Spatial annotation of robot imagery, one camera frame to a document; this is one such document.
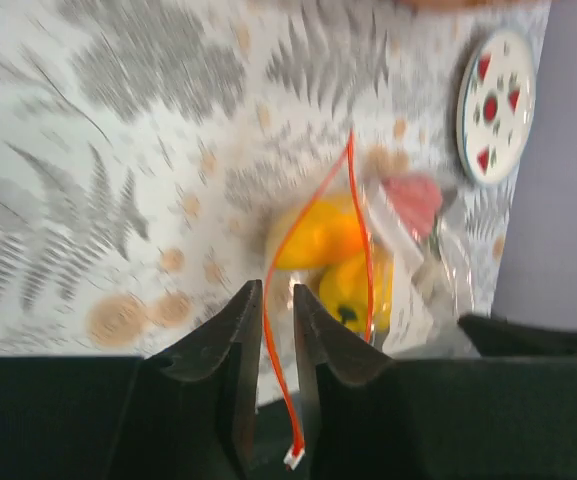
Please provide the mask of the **orange yellow fake mango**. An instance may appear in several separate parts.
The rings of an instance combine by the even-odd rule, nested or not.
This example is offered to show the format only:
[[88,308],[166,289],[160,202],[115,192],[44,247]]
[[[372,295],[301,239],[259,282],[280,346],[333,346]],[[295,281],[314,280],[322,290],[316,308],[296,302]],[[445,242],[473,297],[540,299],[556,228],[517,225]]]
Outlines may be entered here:
[[352,197],[325,195],[307,212],[285,245],[276,267],[308,270],[340,263],[363,250]]

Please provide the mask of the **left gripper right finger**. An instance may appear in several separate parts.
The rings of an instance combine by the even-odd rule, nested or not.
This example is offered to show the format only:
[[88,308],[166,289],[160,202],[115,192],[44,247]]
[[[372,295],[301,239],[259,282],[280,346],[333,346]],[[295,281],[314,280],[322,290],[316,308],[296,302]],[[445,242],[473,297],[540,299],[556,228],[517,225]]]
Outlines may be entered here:
[[577,479],[577,356],[392,359],[304,285],[294,327],[312,479]]

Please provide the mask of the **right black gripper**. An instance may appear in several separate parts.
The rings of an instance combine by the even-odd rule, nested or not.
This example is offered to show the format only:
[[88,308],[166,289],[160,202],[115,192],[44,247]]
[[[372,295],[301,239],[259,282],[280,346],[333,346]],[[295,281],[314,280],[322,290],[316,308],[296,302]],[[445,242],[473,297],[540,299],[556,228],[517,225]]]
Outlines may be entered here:
[[484,357],[577,356],[577,332],[548,330],[467,314],[458,326]]

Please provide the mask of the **clear zip top bag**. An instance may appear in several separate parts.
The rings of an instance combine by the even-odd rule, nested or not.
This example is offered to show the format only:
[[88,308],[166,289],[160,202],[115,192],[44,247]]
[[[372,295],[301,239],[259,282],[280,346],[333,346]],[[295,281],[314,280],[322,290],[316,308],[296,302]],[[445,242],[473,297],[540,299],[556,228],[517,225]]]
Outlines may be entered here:
[[[362,238],[362,252],[365,256],[369,288],[372,288],[373,284],[372,248],[380,246],[394,257],[392,312],[389,328],[386,331],[377,332],[372,325],[373,293],[369,290],[366,330],[364,333],[355,333],[349,329],[351,332],[363,336],[366,343],[384,353],[392,347],[396,333],[395,306],[397,299],[403,294],[410,293],[415,300],[420,301],[423,312],[437,322],[454,320],[473,304],[468,256],[465,253],[458,253],[455,257],[450,257],[447,253],[447,247],[458,246],[459,239],[444,225],[442,212],[447,203],[446,195],[441,191],[443,204],[435,218],[432,233],[427,238],[416,241],[401,222],[383,187],[386,179],[411,173],[387,174],[361,170],[352,145],[345,147],[340,159],[329,171],[328,179],[334,180],[341,171],[346,171],[348,174],[348,185],[345,189],[330,190],[326,183],[321,183],[307,201],[286,210],[277,217],[267,234],[267,275],[262,321],[265,349],[279,383],[285,382],[285,373],[281,366],[276,345],[277,335],[272,324],[281,317],[282,310],[294,311],[293,288],[298,283],[307,283],[321,303],[318,287],[323,272],[339,263],[308,270],[283,270],[278,269],[276,265],[299,223],[313,204],[325,195],[349,193],[352,197]],[[274,298],[278,295],[283,295],[285,298],[282,309],[274,305]],[[300,466],[308,467],[302,399],[287,400],[286,408],[293,434],[293,443],[285,459],[286,465],[292,469]]]

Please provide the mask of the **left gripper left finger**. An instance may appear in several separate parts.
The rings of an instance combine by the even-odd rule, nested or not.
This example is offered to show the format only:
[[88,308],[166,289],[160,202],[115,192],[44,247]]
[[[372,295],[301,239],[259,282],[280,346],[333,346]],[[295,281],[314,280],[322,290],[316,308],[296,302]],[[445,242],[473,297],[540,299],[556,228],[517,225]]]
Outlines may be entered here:
[[150,358],[0,357],[0,479],[245,479],[262,284]]

